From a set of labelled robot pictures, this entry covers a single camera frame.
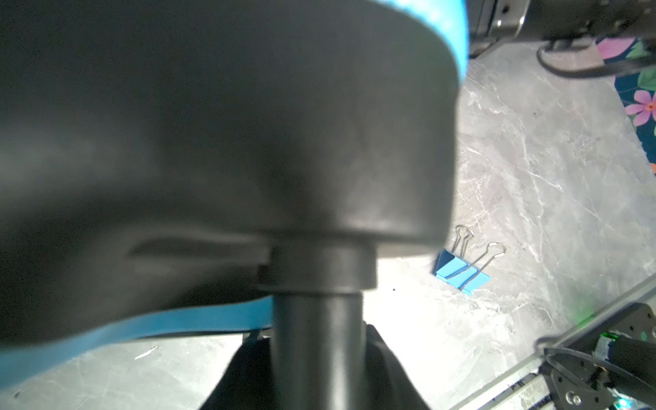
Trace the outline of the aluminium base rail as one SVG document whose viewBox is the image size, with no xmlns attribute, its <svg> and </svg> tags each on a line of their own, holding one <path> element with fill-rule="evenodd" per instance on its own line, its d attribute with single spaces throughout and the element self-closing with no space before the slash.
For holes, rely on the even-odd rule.
<svg viewBox="0 0 656 410">
<path fill-rule="evenodd" d="M 456 404 L 458 409 L 653 409 L 655 278 L 610 299 L 576 284 L 560 299 L 574 315 L 560 336 Z"/>
</svg>

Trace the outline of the blue binder clip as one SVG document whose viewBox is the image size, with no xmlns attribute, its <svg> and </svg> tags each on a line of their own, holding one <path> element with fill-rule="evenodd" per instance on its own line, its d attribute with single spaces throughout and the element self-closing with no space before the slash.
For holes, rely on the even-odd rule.
<svg viewBox="0 0 656 410">
<path fill-rule="evenodd" d="M 473 230 L 465 225 L 457 225 L 454 233 L 451 247 L 443 249 L 437 256 L 432 275 L 471 297 L 475 290 L 490 282 L 487 268 L 493 261 L 505 256 L 507 248 L 502 243 L 490 242 L 481 255 L 470 260 L 466 257 L 466 251 L 475 237 Z"/>
</svg>

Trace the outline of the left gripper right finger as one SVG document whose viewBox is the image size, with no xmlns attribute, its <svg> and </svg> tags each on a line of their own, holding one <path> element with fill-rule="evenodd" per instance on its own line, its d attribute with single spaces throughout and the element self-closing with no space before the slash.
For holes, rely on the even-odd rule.
<svg viewBox="0 0 656 410">
<path fill-rule="evenodd" d="M 428 410 L 426 402 L 409 380 L 375 326 L 366 324 L 365 409 Z"/>
</svg>

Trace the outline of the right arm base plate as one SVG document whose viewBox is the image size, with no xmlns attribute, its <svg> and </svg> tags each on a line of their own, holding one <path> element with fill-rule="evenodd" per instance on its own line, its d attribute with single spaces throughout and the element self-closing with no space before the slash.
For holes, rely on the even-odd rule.
<svg viewBox="0 0 656 410">
<path fill-rule="evenodd" d="M 536 409 L 654 409 L 655 312 L 632 303 L 574 343 L 548 347 Z"/>
</svg>

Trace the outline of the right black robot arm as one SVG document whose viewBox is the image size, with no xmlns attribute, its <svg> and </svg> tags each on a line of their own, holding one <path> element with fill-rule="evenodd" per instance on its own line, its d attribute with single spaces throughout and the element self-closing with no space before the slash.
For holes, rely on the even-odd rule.
<svg viewBox="0 0 656 410">
<path fill-rule="evenodd" d="M 543 42 L 536 57 L 548 72 L 565 79 L 622 76 L 655 66 L 654 1 L 467 1 L 471 59 L 503 44 Z M 597 39 L 639 38 L 647 56 L 608 65 L 565 70 L 545 55 L 588 49 Z"/>
</svg>

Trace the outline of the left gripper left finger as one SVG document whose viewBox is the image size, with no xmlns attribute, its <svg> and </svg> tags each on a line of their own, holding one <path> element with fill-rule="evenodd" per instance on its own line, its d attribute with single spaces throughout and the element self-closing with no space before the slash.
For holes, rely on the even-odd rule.
<svg viewBox="0 0 656 410">
<path fill-rule="evenodd" d="M 268 338 L 247 339 L 201 410 L 274 409 L 273 373 Z"/>
</svg>

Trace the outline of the blue suitcase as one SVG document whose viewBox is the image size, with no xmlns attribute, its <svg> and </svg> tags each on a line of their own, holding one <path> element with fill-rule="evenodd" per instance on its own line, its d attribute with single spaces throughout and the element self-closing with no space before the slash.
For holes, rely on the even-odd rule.
<svg viewBox="0 0 656 410">
<path fill-rule="evenodd" d="M 4 1 L 1 385 L 266 328 L 274 409 L 365 409 L 379 256 L 440 247 L 462 1 Z"/>
</svg>

